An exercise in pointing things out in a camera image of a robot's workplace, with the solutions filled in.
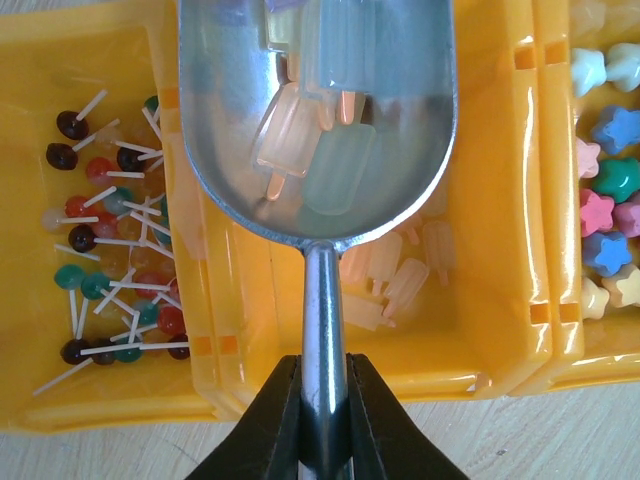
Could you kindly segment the metal scoop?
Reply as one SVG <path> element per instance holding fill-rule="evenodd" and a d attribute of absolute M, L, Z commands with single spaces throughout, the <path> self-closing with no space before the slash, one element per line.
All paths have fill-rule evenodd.
<path fill-rule="evenodd" d="M 348 459 L 338 262 L 413 215 L 458 120 L 449 1 L 306 1 L 276 41 L 263 1 L 178 5 L 185 149 L 233 220 L 305 260 L 303 462 Z"/>

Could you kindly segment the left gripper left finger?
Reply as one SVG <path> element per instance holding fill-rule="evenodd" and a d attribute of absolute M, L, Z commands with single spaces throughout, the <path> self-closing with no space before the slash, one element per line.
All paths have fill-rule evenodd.
<path fill-rule="evenodd" d="M 296 479 L 299 468 L 300 358 L 283 357 L 236 426 L 190 479 Z"/>

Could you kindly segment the orange three-compartment bin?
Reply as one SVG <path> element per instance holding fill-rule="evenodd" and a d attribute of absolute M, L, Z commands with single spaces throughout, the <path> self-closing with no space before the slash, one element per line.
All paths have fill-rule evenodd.
<path fill-rule="evenodd" d="M 1 19 L 1 428 L 62 433 L 142 423 L 233 421 L 281 357 L 301 348 L 303 259 L 233 222 L 185 154 L 176 87 L 176 7 L 123 1 Z M 594 116 L 637 94 L 602 86 L 573 100 L 568 49 L 639 38 L 635 1 L 459 1 L 460 118 L 453 155 L 425 222 L 451 227 L 446 283 L 431 273 L 392 326 L 346 326 L 403 402 L 479 400 L 639 377 L 639 311 L 584 324 L 578 306 L 577 173 L 572 115 Z M 82 169 L 49 167 L 54 119 L 102 86 L 100 123 L 120 119 L 145 141 L 140 99 L 166 115 L 166 182 L 187 361 L 155 353 L 131 366 L 63 377 L 70 261 L 40 215 L 88 188 Z"/>

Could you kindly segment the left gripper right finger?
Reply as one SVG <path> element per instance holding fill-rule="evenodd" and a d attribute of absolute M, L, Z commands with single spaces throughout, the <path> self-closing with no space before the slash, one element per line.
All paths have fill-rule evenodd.
<path fill-rule="evenodd" d="M 364 354 L 346 357 L 356 479 L 465 479 L 415 425 Z"/>

